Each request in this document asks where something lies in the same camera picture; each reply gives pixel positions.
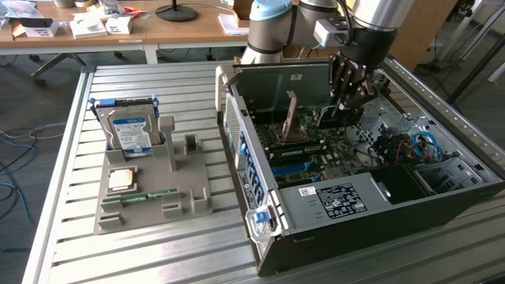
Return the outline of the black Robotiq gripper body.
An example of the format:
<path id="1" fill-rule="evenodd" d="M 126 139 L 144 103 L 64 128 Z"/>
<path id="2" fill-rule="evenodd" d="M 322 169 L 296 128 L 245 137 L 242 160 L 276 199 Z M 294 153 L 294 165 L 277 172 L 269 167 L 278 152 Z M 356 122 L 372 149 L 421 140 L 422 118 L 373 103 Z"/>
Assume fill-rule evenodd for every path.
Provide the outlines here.
<path id="1" fill-rule="evenodd" d="M 352 44 L 340 47 L 346 59 L 372 70 L 384 61 L 397 36 L 397 30 L 377 31 L 369 28 L 352 29 Z"/>

